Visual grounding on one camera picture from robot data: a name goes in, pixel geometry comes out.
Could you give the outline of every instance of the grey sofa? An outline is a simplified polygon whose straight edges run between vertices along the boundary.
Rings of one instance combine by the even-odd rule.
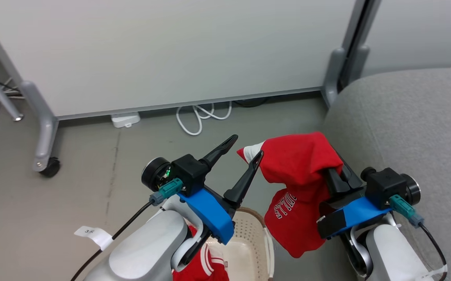
[[[357,80],[330,108],[323,133],[357,174],[391,167],[415,178],[421,188],[415,207],[446,256],[451,280],[451,69]],[[425,233],[396,217],[425,265],[441,267]]]

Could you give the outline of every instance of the grey floor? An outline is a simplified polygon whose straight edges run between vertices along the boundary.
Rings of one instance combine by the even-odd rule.
[[[199,157],[234,133],[239,135],[235,151],[270,137],[313,132],[326,114],[322,99],[312,94],[255,108],[235,107],[225,121],[205,120],[198,137],[180,129],[174,110],[143,113],[132,128],[116,129],[105,117],[65,121],[54,152],[62,169],[47,179],[31,170],[36,119],[25,101],[15,103],[26,114],[23,121],[14,123],[0,110],[0,281],[69,280],[97,250],[74,231],[83,225],[109,233],[118,230],[148,200],[151,192],[140,183],[140,173],[152,158],[173,160],[186,153]],[[219,110],[218,115],[223,114],[225,109]],[[193,114],[182,115],[194,130]],[[234,151],[207,177],[206,183],[219,193],[246,169]],[[243,205],[265,213],[281,188],[259,173]],[[156,208],[143,213],[120,238],[154,212]],[[350,272],[339,241],[328,241],[299,259],[276,246],[275,280],[347,280],[353,279]]]

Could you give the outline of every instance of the red cloth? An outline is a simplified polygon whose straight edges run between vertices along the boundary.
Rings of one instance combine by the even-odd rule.
[[[195,228],[189,228],[195,235]],[[173,272],[173,281],[229,281],[222,252],[213,245],[204,244],[184,270]]]
[[[260,169],[269,183],[284,183],[265,214],[272,236],[294,258],[318,249],[324,243],[317,231],[319,203],[329,198],[321,171],[335,167],[340,173],[343,162],[320,132],[285,135],[268,139],[237,151],[246,161],[263,150]]]

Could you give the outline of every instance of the beige basket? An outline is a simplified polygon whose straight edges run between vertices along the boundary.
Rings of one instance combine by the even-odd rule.
[[[210,238],[206,241],[222,251],[231,281],[272,281],[274,246],[262,216],[249,208],[234,215],[234,236],[227,245]]]

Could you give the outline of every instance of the white panel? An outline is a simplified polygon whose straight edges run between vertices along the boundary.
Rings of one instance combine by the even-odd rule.
[[[451,66],[451,0],[383,0],[361,76]]]
[[[56,116],[320,87],[350,0],[0,0]]]

